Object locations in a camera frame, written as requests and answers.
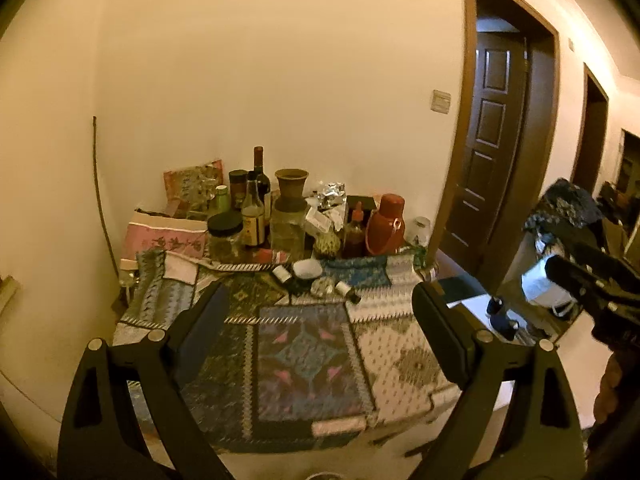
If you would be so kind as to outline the pink embroidered cloth bag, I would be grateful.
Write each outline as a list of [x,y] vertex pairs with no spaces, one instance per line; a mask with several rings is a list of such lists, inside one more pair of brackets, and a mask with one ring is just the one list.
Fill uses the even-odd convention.
[[137,270],[137,256],[152,249],[202,258],[206,242],[205,221],[168,218],[135,211],[126,229],[119,269]]

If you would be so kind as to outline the red thermos jug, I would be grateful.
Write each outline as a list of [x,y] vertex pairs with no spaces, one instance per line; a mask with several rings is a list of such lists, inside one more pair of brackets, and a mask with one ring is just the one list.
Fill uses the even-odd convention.
[[366,247],[371,256],[393,255],[404,244],[405,200],[397,194],[384,194],[373,211],[366,229]]

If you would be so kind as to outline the black-lidded glass jar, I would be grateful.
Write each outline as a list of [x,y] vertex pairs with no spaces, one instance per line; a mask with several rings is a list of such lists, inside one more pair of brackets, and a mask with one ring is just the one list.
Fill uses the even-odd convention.
[[236,263],[241,258],[243,218],[228,210],[207,220],[209,257],[218,262]]

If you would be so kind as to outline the small white-labelled dark bottle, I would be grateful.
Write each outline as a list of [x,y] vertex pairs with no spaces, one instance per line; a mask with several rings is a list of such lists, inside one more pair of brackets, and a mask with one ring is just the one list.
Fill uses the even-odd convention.
[[276,266],[272,269],[272,274],[282,285],[288,284],[293,279],[293,275],[286,270],[285,266]]

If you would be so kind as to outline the black box on table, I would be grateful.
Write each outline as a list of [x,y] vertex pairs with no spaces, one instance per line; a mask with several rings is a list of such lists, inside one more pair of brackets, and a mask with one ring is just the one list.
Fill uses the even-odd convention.
[[349,195],[347,196],[347,222],[352,221],[352,214],[354,211],[360,208],[362,211],[361,226],[365,228],[376,206],[375,200],[372,196],[362,195]]

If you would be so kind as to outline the orange sauce bottle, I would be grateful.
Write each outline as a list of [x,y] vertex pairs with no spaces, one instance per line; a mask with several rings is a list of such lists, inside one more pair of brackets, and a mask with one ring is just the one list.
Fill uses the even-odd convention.
[[362,203],[358,202],[352,211],[350,221],[345,226],[342,256],[345,259],[360,258],[366,253],[366,234],[362,228]]

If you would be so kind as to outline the green bottle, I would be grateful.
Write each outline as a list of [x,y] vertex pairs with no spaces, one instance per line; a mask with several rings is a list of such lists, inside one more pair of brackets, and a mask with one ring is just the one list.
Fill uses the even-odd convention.
[[209,214],[211,216],[216,216],[217,214],[223,214],[224,212],[230,211],[231,208],[231,194],[228,186],[223,184],[217,185],[214,197],[209,204]]

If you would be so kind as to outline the white ceramic bowl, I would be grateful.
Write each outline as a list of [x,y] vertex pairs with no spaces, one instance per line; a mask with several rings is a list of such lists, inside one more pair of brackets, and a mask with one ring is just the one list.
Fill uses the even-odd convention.
[[319,260],[308,258],[295,261],[292,264],[293,273],[296,278],[303,281],[312,281],[320,278],[323,273],[323,266]]

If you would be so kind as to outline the clear liquor bottle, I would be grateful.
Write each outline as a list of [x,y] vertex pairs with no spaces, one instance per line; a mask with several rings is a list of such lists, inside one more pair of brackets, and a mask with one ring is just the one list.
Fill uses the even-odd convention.
[[254,170],[247,174],[246,193],[242,203],[243,243],[258,247],[265,243],[265,207],[258,194],[257,176]]

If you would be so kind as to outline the large clear glass jar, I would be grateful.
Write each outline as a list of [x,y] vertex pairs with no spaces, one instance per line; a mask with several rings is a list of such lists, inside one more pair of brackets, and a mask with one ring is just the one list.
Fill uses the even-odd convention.
[[305,255],[306,232],[303,211],[275,209],[270,219],[270,244],[275,252],[285,252],[288,260],[302,260]]

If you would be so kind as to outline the crumpled silver foil bag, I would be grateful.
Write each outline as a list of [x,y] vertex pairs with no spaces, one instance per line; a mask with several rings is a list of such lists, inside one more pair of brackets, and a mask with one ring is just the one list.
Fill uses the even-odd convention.
[[346,184],[344,182],[323,183],[317,197],[321,209],[341,206],[347,197]]

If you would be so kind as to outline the dark brown lidded jar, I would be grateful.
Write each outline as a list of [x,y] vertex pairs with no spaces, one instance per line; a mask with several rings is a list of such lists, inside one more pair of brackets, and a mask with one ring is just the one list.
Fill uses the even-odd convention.
[[235,169],[229,172],[229,184],[231,192],[232,208],[241,210],[247,187],[248,172],[244,169]]

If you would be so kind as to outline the dark red wine bottle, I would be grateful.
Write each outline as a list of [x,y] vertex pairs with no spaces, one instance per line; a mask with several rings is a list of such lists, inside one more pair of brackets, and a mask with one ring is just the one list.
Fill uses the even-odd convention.
[[258,196],[265,209],[265,226],[269,226],[271,218],[271,183],[264,170],[264,148],[262,146],[254,147],[254,171]]

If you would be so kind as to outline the brown clay vase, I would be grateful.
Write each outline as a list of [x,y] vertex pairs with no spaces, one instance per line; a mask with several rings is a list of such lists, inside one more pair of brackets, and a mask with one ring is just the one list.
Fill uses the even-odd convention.
[[303,198],[308,172],[298,168],[283,168],[276,172],[280,196],[276,201],[277,210],[299,212],[306,208]]

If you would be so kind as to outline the wall light switch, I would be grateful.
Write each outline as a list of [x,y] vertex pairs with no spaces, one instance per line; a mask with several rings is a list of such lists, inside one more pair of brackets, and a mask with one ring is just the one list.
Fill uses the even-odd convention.
[[431,110],[435,113],[447,115],[450,112],[452,97],[449,92],[434,90],[432,92]]

